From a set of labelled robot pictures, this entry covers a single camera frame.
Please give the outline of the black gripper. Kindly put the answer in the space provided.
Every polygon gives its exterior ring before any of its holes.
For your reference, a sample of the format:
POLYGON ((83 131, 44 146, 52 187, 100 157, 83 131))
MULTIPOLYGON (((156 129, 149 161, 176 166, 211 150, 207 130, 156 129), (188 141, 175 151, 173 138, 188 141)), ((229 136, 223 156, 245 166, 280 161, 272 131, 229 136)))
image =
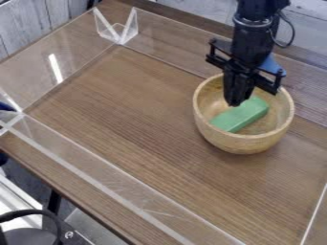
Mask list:
POLYGON ((280 17, 275 14, 257 21, 233 15, 233 36, 229 42, 212 38, 205 61, 223 70, 223 96, 228 105, 239 106, 259 88, 279 93, 285 70, 272 58, 277 45, 280 17))

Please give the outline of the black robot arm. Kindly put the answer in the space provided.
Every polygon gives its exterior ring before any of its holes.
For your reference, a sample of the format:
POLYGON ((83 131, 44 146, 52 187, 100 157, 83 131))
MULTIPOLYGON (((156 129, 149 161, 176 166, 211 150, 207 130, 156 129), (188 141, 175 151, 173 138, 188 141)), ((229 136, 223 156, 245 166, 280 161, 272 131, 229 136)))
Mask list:
POLYGON ((223 97, 239 106, 255 87, 276 95, 285 70, 275 61, 275 46, 287 48, 295 28, 283 14, 289 0, 236 0, 232 16, 233 35, 229 42, 212 38, 205 61, 223 70, 223 97))

